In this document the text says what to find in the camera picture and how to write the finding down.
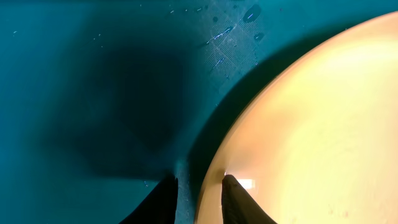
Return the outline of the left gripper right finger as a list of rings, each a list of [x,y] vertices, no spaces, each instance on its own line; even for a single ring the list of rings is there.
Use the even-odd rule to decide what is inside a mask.
[[[233,175],[222,180],[221,208],[224,224],[277,224]]]

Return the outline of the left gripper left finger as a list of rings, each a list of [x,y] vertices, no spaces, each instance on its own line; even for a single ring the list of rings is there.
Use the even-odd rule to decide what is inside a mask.
[[[174,224],[178,179],[170,174],[119,224]]]

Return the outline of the yellow-green rimmed plate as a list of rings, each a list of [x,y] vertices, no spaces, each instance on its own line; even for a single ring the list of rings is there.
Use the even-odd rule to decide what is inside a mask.
[[[222,223],[233,175],[277,223],[397,223],[397,13],[315,47],[265,87],[218,148],[195,223]]]

